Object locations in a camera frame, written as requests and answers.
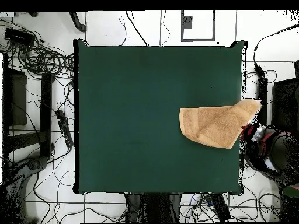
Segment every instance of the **tan towel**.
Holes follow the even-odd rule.
[[[241,100],[232,107],[182,108],[180,130],[192,141],[230,149],[260,107],[258,100]]]

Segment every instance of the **white floor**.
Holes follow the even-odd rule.
[[[13,22],[28,30],[34,30],[41,34],[46,45],[62,49],[67,55],[73,53],[72,41],[73,39],[86,39],[90,45],[119,45],[125,38],[125,31],[123,25],[119,21],[119,15],[122,15],[126,25],[127,37],[124,45],[138,45],[143,46],[142,39],[134,30],[132,24],[128,20],[124,12],[77,12],[78,17],[82,24],[87,20],[87,32],[81,33],[72,23],[68,12],[40,12],[38,17],[31,17],[29,14],[20,14],[15,17]],[[145,11],[145,12],[128,12],[132,21],[135,23],[136,28],[148,42],[149,45],[159,45],[160,39],[160,11]],[[162,11],[162,21],[164,19],[165,11]],[[291,16],[277,10],[217,10],[216,11],[216,31],[214,42],[195,42],[183,43],[180,40],[180,11],[166,11],[164,24],[170,32],[170,37],[167,29],[162,25],[161,28],[161,43],[165,46],[193,46],[193,45],[218,45],[230,46],[235,40],[246,40],[248,42],[248,49],[246,52],[246,70],[253,72],[253,49],[256,43],[264,36],[272,34],[284,27],[294,25],[296,20]],[[0,29],[0,36],[3,35],[3,30]],[[292,62],[299,59],[298,38],[299,35],[296,30],[286,31],[280,35],[267,38],[259,44],[256,52],[256,60],[264,70],[274,69],[277,72],[277,81],[285,80],[295,77],[294,64]],[[269,72],[269,82],[274,80],[275,76]],[[255,97],[256,76],[251,77],[246,82],[246,97]],[[61,80],[61,83],[66,84],[68,81]],[[271,100],[272,86],[269,84],[268,100]],[[27,80],[27,89],[34,94],[40,95],[40,83],[36,80]],[[58,83],[53,83],[53,104],[52,108],[56,109],[58,101],[64,101],[63,87]],[[38,101],[39,97],[27,92],[27,102],[35,100]],[[270,123],[271,104],[268,104],[268,122]],[[39,108],[34,103],[28,103],[26,111],[31,116],[34,125],[39,128],[40,112]],[[73,118],[73,109],[66,108],[66,115]],[[52,143],[55,143],[57,138],[61,136],[58,127],[57,119],[53,115],[52,119]],[[74,129],[73,123],[70,121],[70,130]],[[25,127],[14,127],[14,135],[32,130],[30,122]],[[11,159],[15,161],[25,158],[31,151],[38,148],[38,145],[33,145],[24,149],[19,149],[11,153]],[[60,138],[56,144],[56,154],[58,157],[67,151],[67,147],[63,138]],[[105,217],[99,216],[91,210],[84,209],[92,208],[94,211],[107,215],[110,217],[120,216],[125,209],[125,198],[122,194],[108,194],[108,193],[90,193],[87,195],[76,195],[72,191],[74,183],[74,172],[68,172],[61,179],[65,185],[59,186],[59,182],[52,173],[53,167],[57,168],[56,175],[58,179],[67,171],[74,171],[74,150],[71,151],[62,161],[61,159],[55,161],[54,164],[40,173],[38,187],[36,189],[39,196],[43,197],[46,201],[50,202],[50,213],[44,220],[48,222],[54,216],[54,208],[57,202],[60,204],[59,220],[66,214],[80,212],[76,215],[66,216],[62,223],[101,223],[106,220]],[[33,184],[36,181],[36,176],[32,176],[26,190],[26,208],[30,217],[37,216],[40,221],[48,211],[48,205],[40,201],[32,192]],[[244,171],[244,186],[251,190],[245,189],[242,196],[230,196],[229,207],[231,215],[236,218],[255,218],[255,221],[263,221],[260,213],[256,209],[255,196],[259,198],[264,193],[278,194],[276,185],[264,178],[261,174],[255,173],[251,169]],[[190,203],[191,194],[184,194],[182,203]],[[279,202],[272,196],[266,196],[262,202],[266,206],[274,205],[279,207]],[[182,207],[182,214],[186,215],[189,207]],[[276,221],[277,217],[270,212],[264,213],[263,216],[267,221]],[[56,224],[54,219],[49,223]]]

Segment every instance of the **electrical wire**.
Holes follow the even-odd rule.
[[[162,44],[161,46],[163,46],[166,42],[168,42],[168,40],[169,40],[169,38],[170,38],[170,36],[171,36],[171,33],[170,33],[169,29],[165,26],[165,22],[164,22],[164,21],[165,21],[165,15],[166,15],[166,11],[165,11],[165,13],[164,13],[164,17],[163,17],[163,22],[162,22],[162,23],[163,23],[164,28],[167,29],[169,35],[168,35],[167,41],[164,41],[163,44]]]
[[[141,36],[141,34],[139,33],[139,31],[138,31],[137,28],[135,27],[133,21],[132,21],[131,18],[128,16],[128,12],[127,12],[127,11],[126,11],[126,15],[127,15],[128,19],[129,19],[129,21],[132,23],[133,27],[135,28],[136,32],[137,32],[138,35],[140,36],[140,38],[142,38],[144,44],[145,44],[146,46],[148,46],[148,44],[145,42],[144,38]]]
[[[277,72],[276,72],[274,69],[267,69],[266,71],[264,71],[264,73],[266,73],[266,78],[268,78],[268,72],[270,72],[270,71],[272,71],[272,72],[275,73],[275,79],[274,79],[273,81],[271,81],[271,82],[268,82],[268,84],[269,84],[269,83],[273,83],[273,82],[275,82],[276,79],[277,79]],[[255,76],[255,75],[256,75],[256,72],[248,72],[248,71],[245,71],[245,78],[246,78],[246,79],[251,78],[251,77],[253,77],[253,76]]]
[[[51,205],[50,205],[46,200],[44,200],[43,198],[41,198],[40,196],[37,195],[35,189],[36,189],[36,184],[37,184],[38,180],[39,180],[39,172],[37,173],[37,178],[36,178],[35,184],[34,184],[34,186],[33,186],[33,191],[34,191],[35,196],[36,196],[39,200],[42,200],[43,202],[45,202],[45,203],[48,205],[48,207],[49,207],[49,209],[48,209],[47,213],[45,214],[43,220],[41,220],[41,222],[40,222],[40,224],[43,224],[43,222],[44,222],[46,216],[47,216],[47,215],[49,214],[49,212],[50,212]]]
[[[255,46],[255,49],[254,49],[254,52],[253,52],[253,61],[254,61],[254,63],[256,64],[256,62],[255,62],[255,52],[256,52],[256,50],[258,49],[258,45],[259,45],[259,43],[260,43],[262,40],[264,40],[264,39],[266,39],[266,38],[269,38],[269,37],[271,37],[271,36],[277,35],[277,34],[283,32],[283,31],[288,31],[288,30],[291,30],[291,29],[295,29],[295,28],[297,28],[297,27],[299,27],[299,24],[296,24],[296,25],[291,26],[291,27],[286,27],[286,28],[284,28],[284,29],[281,29],[281,30],[277,31],[276,33],[270,34],[270,35],[268,35],[268,36],[266,36],[266,37],[260,39],[259,42],[257,43],[257,45]]]
[[[261,199],[262,199],[263,197],[265,197],[265,196],[267,196],[267,195],[271,195],[271,196],[277,198],[277,199],[280,201],[280,198],[279,198],[277,195],[273,194],[273,193],[265,193],[265,194],[263,194],[263,195],[261,195],[261,196],[259,197],[259,200],[258,200],[259,212],[260,212],[260,216],[262,217],[262,219],[263,219],[264,222],[267,222],[267,221],[266,221],[266,219],[264,218],[262,212],[264,212],[264,213],[268,213],[268,211],[270,211],[272,214],[276,215],[278,218],[280,217],[280,214],[277,212],[277,210],[275,209],[275,207],[274,207],[273,205],[270,207],[271,210],[268,210],[268,208],[266,207],[266,209],[268,210],[267,212],[265,212],[265,211],[262,210],[262,204],[263,204],[263,203],[261,203],[260,201],[261,201]]]
[[[126,38],[127,38],[127,29],[126,29],[126,23],[124,21],[124,23],[120,20],[120,18],[123,18],[123,21],[124,21],[124,17],[122,17],[121,15],[119,16],[119,21],[120,23],[124,26],[124,32],[125,32],[125,35],[124,35],[124,41],[120,44],[121,46],[126,42]]]

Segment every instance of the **cable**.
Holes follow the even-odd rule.
[[[281,33],[282,31],[287,31],[287,30],[295,29],[295,28],[297,28],[297,27],[299,27],[299,24],[296,24],[296,25],[294,25],[294,26],[291,26],[291,27],[287,27],[287,28],[281,29],[281,30],[277,31],[276,33],[273,33],[273,34],[271,34],[271,35],[268,35],[268,36],[266,36],[266,37],[260,39],[259,42],[257,43],[257,45],[255,46],[255,49],[254,49],[254,52],[253,52],[253,61],[254,61],[254,63],[256,64],[256,62],[255,62],[255,52],[256,52],[256,50],[258,49],[258,45],[259,45],[259,43],[260,43],[262,40],[264,40],[264,39],[266,39],[266,38],[268,38],[268,37],[277,35],[277,34]]]
[[[49,209],[48,209],[47,213],[45,214],[43,220],[41,220],[41,222],[40,222],[40,224],[43,224],[43,221],[45,220],[46,216],[47,216],[47,215],[49,214],[49,212],[50,212],[51,205],[50,205],[46,200],[44,200],[43,198],[41,198],[40,196],[37,195],[35,189],[36,189],[36,184],[37,184],[37,181],[38,181],[38,180],[39,180],[39,172],[37,173],[37,178],[36,178],[35,184],[34,184],[34,186],[33,186],[33,191],[34,191],[35,196],[36,196],[39,200],[44,201],[44,202],[49,206]]]
[[[276,197],[278,200],[280,200],[280,198],[279,198],[277,195],[273,194],[273,193],[265,193],[265,194],[263,194],[263,195],[261,195],[261,196],[259,197],[259,200],[258,200],[258,204],[259,204],[259,212],[260,212],[260,216],[262,217],[262,219],[263,219],[264,222],[267,222],[267,221],[266,221],[266,219],[263,217],[262,206],[261,206],[261,202],[260,202],[260,201],[261,201],[261,199],[262,199],[264,196],[267,196],[267,195],[274,196],[274,197]],[[273,214],[275,214],[277,217],[279,217],[279,215],[277,214],[276,209],[275,209],[275,211],[273,210],[273,211],[271,211],[271,212],[272,212]]]
[[[124,23],[120,20],[120,18],[123,18],[123,21],[124,21],[124,17],[122,17],[121,15],[119,16],[119,21],[120,23],[124,26],[124,32],[125,32],[125,35],[124,35],[124,41],[120,44],[121,46],[126,42],[126,38],[127,38],[127,29],[126,29],[126,23],[124,21]]]
[[[120,222],[118,222],[117,219],[114,218],[114,217],[109,217],[109,216],[106,216],[106,215],[103,215],[103,214],[101,214],[101,213],[96,212],[94,209],[86,208],[86,209],[84,209],[84,210],[82,210],[82,211],[79,211],[79,212],[76,212],[76,213],[69,213],[69,214],[64,215],[64,216],[62,217],[62,219],[59,221],[59,224],[61,224],[61,222],[63,221],[63,219],[64,219],[65,217],[67,217],[67,216],[71,216],[71,215],[77,215],[77,214],[80,214],[80,213],[82,213],[82,212],[84,212],[84,211],[87,211],[87,210],[92,211],[92,212],[94,212],[95,214],[97,214],[97,215],[99,215],[99,216],[105,217],[105,218],[109,219],[110,221],[112,221],[112,222],[114,222],[114,223],[120,223]]]
[[[9,23],[9,22],[0,20],[0,26],[11,28],[7,24],[3,24],[1,22],[4,23]],[[40,76],[42,75],[42,73],[51,73],[55,75],[57,78],[66,78],[60,76],[68,74],[68,71],[70,72],[70,74],[72,74],[72,71],[74,70],[73,54],[66,56],[65,52],[63,52],[63,50],[59,48],[51,47],[51,46],[45,47],[43,45],[44,41],[41,39],[41,35],[38,32],[29,31],[24,27],[21,27],[15,23],[9,23],[9,24],[19,27],[21,28],[21,31],[25,33],[30,33],[35,37],[34,44],[32,47],[21,45],[21,44],[15,44],[11,41],[8,41],[8,45],[6,46],[6,49],[7,50],[10,49],[10,47],[13,44],[16,47],[16,49],[12,51],[13,52],[12,58],[15,57],[15,53],[16,53],[18,60],[21,64],[21,66],[15,66],[15,67],[21,69],[22,68],[27,69],[29,75],[33,79],[38,79],[38,80],[40,80],[41,78],[37,78],[33,76],[31,73]]]
[[[168,35],[167,41],[164,41],[161,46],[163,46],[166,42],[168,42],[168,40],[169,40],[169,38],[171,36],[171,33],[170,33],[169,29],[165,26],[165,23],[164,23],[164,21],[165,21],[165,15],[166,15],[166,11],[165,11],[164,17],[163,17],[163,26],[167,29],[169,35]]]
[[[133,21],[132,21],[131,18],[128,16],[128,12],[127,12],[127,11],[126,11],[126,15],[127,15],[128,19],[129,19],[129,21],[132,23],[133,27],[135,28],[136,32],[139,34],[140,38],[142,38],[144,44],[145,44],[146,46],[148,46],[148,44],[145,42],[144,38],[141,36],[141,34],[139,33],[139,31],[138,31],[137,28],[135,27]]]
[[[272,72],[274,72],[275,73],[275,79],[273,80],[273,81],[271,81],[271,82],[268,82],[268,84],[269,83],[273,83],[273,82],[275,82],[276,81],[276,79],[277,79],[277,72],[274,70],[274,69],[267,69],[266,71],[264,71],[265,73],[266,73],[266,78],[268,78],[268,72],[269,71],[272,71]],[[248,79],[248,78],[251,78],[251,77],[253,77],[253,76],[255,76],[256,75],[256,72],[248,72],[248,71],[245,71],[245,78],[246,79]]]

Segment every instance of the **green table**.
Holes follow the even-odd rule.
[[[239,142],[226,150],[188,140],[179,109],[238,102],[243,47],[89,47],[75,40],[74,191],[238,191]]]

